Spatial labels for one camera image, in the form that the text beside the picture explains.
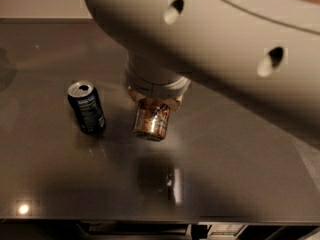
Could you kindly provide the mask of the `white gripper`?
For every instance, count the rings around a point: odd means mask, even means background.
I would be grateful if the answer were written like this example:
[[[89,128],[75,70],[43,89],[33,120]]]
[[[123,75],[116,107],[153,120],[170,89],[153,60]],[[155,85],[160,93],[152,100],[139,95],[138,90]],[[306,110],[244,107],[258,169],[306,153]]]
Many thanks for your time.
[[[128,65],[126,68],[128,94],[134,102],[144,96],[158,99],[169,99],[168,106],[172,111],[178,111],[183,102],[190,80],[163,68],[151,67],[140,70]]]

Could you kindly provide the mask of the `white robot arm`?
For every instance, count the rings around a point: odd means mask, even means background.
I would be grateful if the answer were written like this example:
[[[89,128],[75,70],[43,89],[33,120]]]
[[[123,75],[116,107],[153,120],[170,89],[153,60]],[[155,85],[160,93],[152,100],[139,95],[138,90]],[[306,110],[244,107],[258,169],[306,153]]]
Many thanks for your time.
[[[128,85],[149,97],[194,81],[317,146],[320,4],[305,0],[85,0],[127,49]]]

